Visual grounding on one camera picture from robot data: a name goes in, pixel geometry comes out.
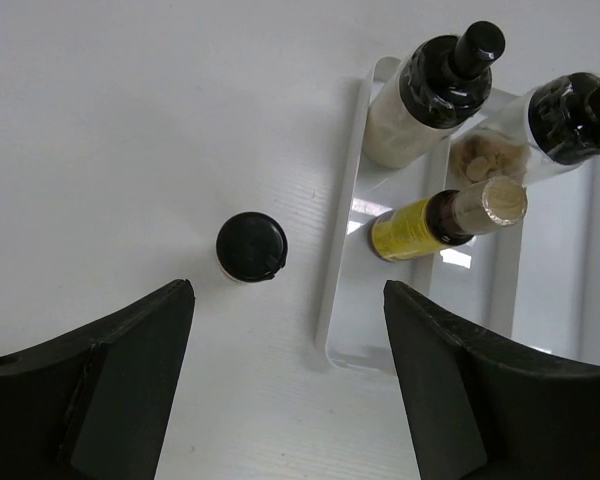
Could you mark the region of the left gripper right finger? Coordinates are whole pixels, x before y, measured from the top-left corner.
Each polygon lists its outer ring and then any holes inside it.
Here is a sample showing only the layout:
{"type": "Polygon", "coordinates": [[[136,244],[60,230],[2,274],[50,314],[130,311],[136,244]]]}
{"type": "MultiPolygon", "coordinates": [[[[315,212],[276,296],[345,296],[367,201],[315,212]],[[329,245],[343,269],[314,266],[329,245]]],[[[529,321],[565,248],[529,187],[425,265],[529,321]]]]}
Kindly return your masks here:
{"type": "Polygon", "coordinates": [[[384,287],[424,479],[600,479],[600,366],[547,354],[384,287]]]}

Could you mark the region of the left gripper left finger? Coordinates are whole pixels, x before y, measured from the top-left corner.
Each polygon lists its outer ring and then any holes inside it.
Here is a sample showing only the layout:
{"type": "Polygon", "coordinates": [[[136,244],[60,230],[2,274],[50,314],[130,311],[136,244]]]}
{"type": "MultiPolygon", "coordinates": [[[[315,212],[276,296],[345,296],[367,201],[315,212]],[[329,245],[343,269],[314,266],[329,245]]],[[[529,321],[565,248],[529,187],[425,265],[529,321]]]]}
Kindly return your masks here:
{"type": "Polygon", "coordinates": [[[0,479],[152,479],[195,307],[187,280],[0,357],[0,479]]]}

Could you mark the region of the glass jar silver rim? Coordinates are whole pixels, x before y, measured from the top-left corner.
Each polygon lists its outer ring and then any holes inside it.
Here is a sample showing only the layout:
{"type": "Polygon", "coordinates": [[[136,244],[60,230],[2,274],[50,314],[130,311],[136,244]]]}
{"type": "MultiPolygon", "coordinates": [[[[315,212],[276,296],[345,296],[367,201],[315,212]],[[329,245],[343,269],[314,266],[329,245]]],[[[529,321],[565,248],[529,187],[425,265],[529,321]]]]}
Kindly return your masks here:
{"type": "Polygon", "coordinates": [[[600,155],[600,121],[590,106],[600,77],[560,76],[489,115],[452,141],[449,167],[462,185],[507,176],[530,185],[600,155]]]}

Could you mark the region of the black pump white powder bottle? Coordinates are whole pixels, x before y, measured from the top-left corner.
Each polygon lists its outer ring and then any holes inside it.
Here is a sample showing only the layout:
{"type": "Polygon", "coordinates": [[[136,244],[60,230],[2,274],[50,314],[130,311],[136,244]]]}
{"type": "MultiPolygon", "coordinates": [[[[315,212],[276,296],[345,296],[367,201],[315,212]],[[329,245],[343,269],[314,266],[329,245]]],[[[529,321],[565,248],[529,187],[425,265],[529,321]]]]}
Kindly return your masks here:
{"type": "Polygon", "coordinates": [[[402,169],[455,133],[489,98],[491,66],[505,47],[502,30],[485,20],[419,45],[369,105],[365,155],[402,169]]]}

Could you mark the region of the brown spice bottle yellow label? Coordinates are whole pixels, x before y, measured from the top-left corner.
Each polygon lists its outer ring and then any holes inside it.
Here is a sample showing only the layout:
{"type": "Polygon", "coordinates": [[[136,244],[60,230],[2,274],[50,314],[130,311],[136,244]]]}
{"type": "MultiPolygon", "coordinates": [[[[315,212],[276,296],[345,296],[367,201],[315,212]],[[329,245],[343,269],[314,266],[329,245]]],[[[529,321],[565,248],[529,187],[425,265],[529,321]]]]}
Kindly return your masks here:
{"type": "Polygon", "coordinates": [[[369,228],[369,244],[385,261],[420,258],[514,226],[527,206],[524,186],[496,176],[380,215],[369,228]]]}

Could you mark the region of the round black cap powder bottle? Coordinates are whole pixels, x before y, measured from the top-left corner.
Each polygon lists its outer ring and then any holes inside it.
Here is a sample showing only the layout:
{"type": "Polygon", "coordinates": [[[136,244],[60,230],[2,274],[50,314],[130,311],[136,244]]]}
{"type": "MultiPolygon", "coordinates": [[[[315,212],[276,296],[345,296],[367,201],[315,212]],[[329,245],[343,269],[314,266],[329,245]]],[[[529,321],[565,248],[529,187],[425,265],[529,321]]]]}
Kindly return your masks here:
{"type": "Polygon", "coordinates": [[[215,253],[232,280],[255,284],[272,280],[286,265],[288,240],[281,225],[261,212],[242,212],[220,228],[215,253]]]}

